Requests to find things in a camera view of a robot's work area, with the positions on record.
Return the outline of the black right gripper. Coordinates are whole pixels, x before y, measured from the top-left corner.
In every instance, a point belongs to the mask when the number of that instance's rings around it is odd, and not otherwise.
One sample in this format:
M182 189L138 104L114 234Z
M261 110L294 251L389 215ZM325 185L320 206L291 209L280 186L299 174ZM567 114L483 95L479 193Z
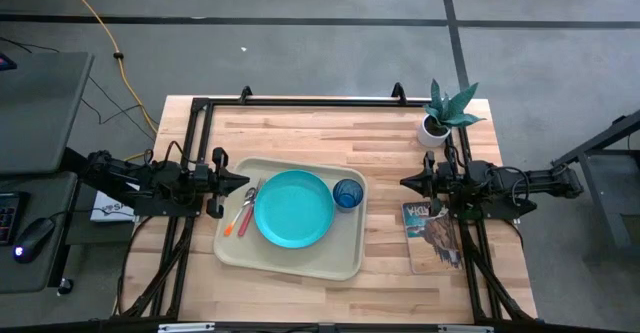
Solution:
M442 192L445 183L444 180L438 176L435 165L435 152L428 150L424 156L424 171L410 177L402 178L400 183L403 187L416 192L421 197L429 199L430 217L441 217L444 216L442 210L445 208L445 205L438 195Z

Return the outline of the white printed booklet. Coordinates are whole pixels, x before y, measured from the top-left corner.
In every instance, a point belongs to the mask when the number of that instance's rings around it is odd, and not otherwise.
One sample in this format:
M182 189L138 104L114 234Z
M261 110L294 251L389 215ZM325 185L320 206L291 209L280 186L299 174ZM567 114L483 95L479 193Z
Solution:
M135 220L135 216L131 207L98 191L91 210L90 220L97 223L132 222Z

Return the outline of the dark desk top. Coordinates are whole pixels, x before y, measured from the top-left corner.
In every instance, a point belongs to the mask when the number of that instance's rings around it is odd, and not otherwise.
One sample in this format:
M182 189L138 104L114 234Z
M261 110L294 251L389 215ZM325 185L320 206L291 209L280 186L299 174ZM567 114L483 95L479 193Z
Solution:
M0 180L0 193L29 194L13 244L0 246L0 294L36 292L59 284L69 251L66 228L74 211L77 181L72 172ZM17 263L12 254L15 240L37 218L52 218L55 229L32 262Z

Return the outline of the blue faceted plastic cup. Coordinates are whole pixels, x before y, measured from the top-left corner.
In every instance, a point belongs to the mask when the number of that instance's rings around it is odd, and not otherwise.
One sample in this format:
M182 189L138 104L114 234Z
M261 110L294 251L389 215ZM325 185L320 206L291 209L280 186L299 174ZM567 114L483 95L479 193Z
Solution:
M340 212L352 212L362 203L364 189L353 179L342 179L334 186L332 196Z

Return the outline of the spoon with orange handle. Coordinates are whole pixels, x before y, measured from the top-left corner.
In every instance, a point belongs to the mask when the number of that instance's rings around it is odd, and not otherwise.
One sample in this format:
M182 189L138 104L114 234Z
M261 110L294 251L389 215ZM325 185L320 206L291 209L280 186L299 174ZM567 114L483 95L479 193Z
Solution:
M232 221L226 226L226 228L224 230L224 236L225 237L228 237L228 236L231 235L231 233L233 232L233 229L234 229L237 221L239 220L240 216L242 215L242 213L254 201L255 196L256 196L256 191L257 191L256 187L251 187L245 192L244 201L243 201L242 205L240 206L238 212L236 213L236 215L234 216Z

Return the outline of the teal plate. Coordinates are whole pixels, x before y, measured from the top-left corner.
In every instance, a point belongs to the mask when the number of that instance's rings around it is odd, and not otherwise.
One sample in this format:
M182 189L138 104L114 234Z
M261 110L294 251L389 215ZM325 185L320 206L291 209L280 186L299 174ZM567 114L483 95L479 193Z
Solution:
M260 189L254 219L260 233L272 244L302 249L328 232L334 220L334 202L326 183L315 174L283 171Z

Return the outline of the beige plastic tray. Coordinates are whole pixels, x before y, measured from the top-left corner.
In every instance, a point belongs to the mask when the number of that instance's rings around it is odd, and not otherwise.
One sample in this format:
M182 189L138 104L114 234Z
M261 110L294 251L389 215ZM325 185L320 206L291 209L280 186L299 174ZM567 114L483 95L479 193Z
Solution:
M240 216L230 236L224 236L244 201L245 192L257 187L260 178L266 181L288 170L304 170L321 178L332 190L342 179L353 179L364 189L362 203L352 212L340 212L334 202L334 220L328 232L315 244L302 249L287 249L266 240L257 228L254 214L243 237L237 232L249 209ZM250 177L250 182L224 199L224 217L218 221L213 243L217 258L233 266L344 281L359 270L364 255L364 234L367 210L366 178L354 169L303 164L260 157L248 157L238 162L234 173Z

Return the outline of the black keyboard with lit keys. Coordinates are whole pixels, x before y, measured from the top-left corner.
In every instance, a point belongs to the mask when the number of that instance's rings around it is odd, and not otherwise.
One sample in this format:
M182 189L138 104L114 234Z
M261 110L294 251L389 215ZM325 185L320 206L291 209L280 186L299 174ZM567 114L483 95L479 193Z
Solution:
M0 246L13 244L28 198L25 192L0 193Z

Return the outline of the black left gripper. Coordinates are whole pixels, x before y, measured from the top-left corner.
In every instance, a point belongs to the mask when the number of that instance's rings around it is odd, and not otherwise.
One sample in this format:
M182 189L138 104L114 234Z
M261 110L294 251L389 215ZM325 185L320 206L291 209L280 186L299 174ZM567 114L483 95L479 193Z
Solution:
M226 178L231 179L229 183L229 193L250 182L250 177L233 173L227 170L229 156L222 147L216 147L212 152L212 162L214 168L208 171L208 186L206 193L210 194L206 198L205 213L214 219L221 219L224 216L223 201L228 195L226 192Z

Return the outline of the silver metal bracket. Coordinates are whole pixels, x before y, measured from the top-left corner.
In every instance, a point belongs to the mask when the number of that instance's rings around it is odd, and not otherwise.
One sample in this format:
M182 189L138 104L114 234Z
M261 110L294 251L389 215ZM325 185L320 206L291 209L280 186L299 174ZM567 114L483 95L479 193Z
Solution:
M490 326L478 325L457 325L441 324L438 326L438 333L494 333L494 328Z
M214 322L170 323L159 325L157 333L212 333L215 327Z

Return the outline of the black computer mouse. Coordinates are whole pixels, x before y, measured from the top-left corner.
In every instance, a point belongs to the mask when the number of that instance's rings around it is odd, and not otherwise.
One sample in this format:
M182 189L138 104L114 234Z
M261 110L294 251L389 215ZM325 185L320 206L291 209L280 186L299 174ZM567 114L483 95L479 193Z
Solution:
M37 218L15 240L13 259L20 264L32 262L42 251L55 229L52 218Z

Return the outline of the black metal table frame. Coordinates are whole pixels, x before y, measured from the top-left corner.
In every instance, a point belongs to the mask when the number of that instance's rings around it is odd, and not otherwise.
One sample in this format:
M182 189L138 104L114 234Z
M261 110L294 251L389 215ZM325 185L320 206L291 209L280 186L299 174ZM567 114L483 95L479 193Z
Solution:
M401 234L401 204L417 194L400 185L424 154L416 139L418 99L250 96L217 100L209 145L232 163L249 156L352 168L369 183L363 262L345 281L230 266L214 252L218 224L194 226L182 282L181 321L464 324L473 319L463 270L416 275Z

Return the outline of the grey raised desk panel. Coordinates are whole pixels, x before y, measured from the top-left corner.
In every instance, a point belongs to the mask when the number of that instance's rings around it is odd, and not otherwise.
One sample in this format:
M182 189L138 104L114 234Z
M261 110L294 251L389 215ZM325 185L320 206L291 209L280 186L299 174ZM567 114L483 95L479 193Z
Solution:
M14 56L0 71L0 175L47 174L62 161L94 57Z

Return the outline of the dark metal side table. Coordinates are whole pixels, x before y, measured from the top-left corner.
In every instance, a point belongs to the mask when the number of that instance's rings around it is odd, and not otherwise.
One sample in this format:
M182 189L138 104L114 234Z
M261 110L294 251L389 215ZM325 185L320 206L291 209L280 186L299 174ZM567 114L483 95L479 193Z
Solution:
M612 124L551 164L580 165L597 211L620 252L640 256L640 149L612 146L640 133L640 110Z

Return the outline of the green plant in white pot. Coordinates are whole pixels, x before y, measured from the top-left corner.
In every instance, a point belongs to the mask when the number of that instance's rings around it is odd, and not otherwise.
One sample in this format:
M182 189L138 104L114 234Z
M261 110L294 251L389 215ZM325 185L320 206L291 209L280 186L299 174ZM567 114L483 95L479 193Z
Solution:
M441 91L438 82L433 79L431 101L424 106L426 115L418 128L418 141L426 147L437 147L445 142L454 128L466 128L482 121L482 118L465 112L477 88L478 83L474 83L450 97Z

